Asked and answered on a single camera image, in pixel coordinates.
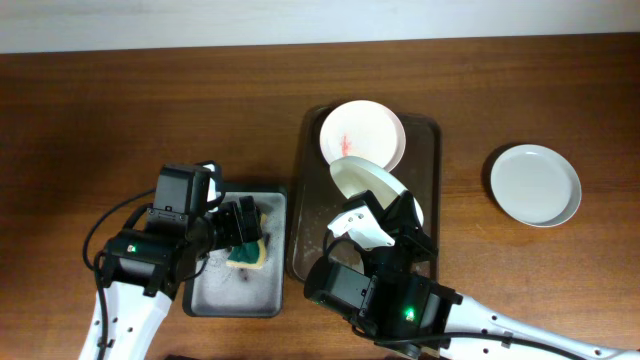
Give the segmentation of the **pale grey plate front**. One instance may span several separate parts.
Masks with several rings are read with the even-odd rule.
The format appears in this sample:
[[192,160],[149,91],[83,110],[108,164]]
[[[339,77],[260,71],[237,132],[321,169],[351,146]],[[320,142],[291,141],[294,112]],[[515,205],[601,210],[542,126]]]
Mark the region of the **pale grey plate front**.
[[517,145],[503,151],[491,167],[489,182],[501,209],[532,227],[566,223],[582,201],[582,186],[574,167],[562,155],[541,145]]

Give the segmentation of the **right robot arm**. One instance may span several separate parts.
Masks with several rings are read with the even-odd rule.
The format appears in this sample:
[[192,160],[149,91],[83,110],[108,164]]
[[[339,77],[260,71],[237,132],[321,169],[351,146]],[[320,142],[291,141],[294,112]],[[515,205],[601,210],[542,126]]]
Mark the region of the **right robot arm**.
[[351,197],[329,225],[304,295],[352,332],[398,355],[444,359],[636,359],[636,350],[570,339],[487,308],[413,271],[437,248],[404,191],[383,207],[372,191]]

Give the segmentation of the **white plate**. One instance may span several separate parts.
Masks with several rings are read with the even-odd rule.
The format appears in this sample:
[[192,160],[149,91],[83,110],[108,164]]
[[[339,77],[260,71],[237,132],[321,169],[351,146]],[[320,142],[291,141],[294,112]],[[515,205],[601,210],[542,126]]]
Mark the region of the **white plate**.
[[354,199],[370,191],[378,205],[369,205],[369,209],[380,220],[391,204],[407,191],[407,187],[390,172],[364,158],[340,158],[331,163],[329,171],[334,184],[347,200],[342,213],[359,208]]
[[391,171],[404,155],[406,133],[399,117],[386,106],[354,100],[329,112],[320,127],[319,147],[328,165],[355,156]]

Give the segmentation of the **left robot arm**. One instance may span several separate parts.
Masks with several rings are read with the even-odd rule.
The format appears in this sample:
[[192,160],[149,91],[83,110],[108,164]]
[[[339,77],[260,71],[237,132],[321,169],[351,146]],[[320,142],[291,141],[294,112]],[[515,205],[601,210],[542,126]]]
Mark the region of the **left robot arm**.
[[199,276],[211,252],[256,244],[254,199],[225,199],[220,167],[167,164],[152,189],[93,258],[96,305],[83,359],[142,359],[179,287]]

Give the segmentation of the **green and yellow sponge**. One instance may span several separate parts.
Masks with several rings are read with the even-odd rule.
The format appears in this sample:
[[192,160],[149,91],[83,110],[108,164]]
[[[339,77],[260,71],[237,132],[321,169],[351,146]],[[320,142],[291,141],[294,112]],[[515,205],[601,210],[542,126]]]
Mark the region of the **green and yellow sponge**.
[[264,235],[255,242],[249,242],[233,247],[226,265],[239,269],[261,269],[267,257],[267,249]]

